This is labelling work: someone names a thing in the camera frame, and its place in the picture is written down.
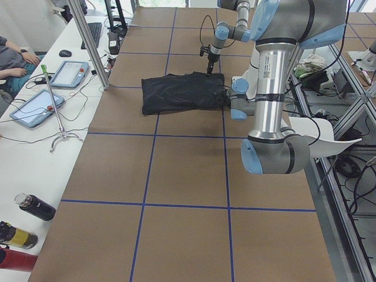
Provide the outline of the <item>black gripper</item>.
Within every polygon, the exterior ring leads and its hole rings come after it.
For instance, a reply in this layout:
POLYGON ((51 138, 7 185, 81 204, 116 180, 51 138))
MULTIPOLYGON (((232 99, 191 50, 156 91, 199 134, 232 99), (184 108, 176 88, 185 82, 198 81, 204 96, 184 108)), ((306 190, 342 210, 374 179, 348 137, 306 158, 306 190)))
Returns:
POLYGON ((231 101, 229 95, 227 94, 227 89, 220 87, 214 90, 214 99, 216 105, 221 109, 230 109, 231 101))
POLYGON ((207 54, 208 58, 208 66, 207 66, 207 74, 212 74, 214 64, 219 61, 220 58, 220 49, 215 46, 201 46, 200 47, 200 56, 207 54))

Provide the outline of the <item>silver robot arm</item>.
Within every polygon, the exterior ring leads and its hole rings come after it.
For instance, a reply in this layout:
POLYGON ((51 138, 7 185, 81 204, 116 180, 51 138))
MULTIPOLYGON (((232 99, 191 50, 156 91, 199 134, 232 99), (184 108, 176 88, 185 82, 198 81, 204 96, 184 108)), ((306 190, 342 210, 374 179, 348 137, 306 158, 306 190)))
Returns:
POLYGON ((217 1, 217 6, 237 12, 237 21, 235 26, 231 26, 225 21, 218 22, 214 30, 213 43, 200 47, 200 56, 207 53, 207 76, 212 74, 214 64, 219 61, 221 50, 225 47, 227 39, 241 42, 250 40, 250 29, 248 28, 250 1, 217 1))
POLYGON ((238 79, 228 94, 233 119, 254 116, 254 127, 241 144, 244 168, 253 174, 289 174, 310 158, 308 142, 282 124, 283 103, 294 49, 338 42, 346 27, 346 1, 260 1, 254 14, 249 1, 219 1, 237 12, 237 23, 219 22, 209 48, 208 66, 218 61, 227 39, 255 43, 259 54, 254 100, 246 98, 248 82, 238 79))

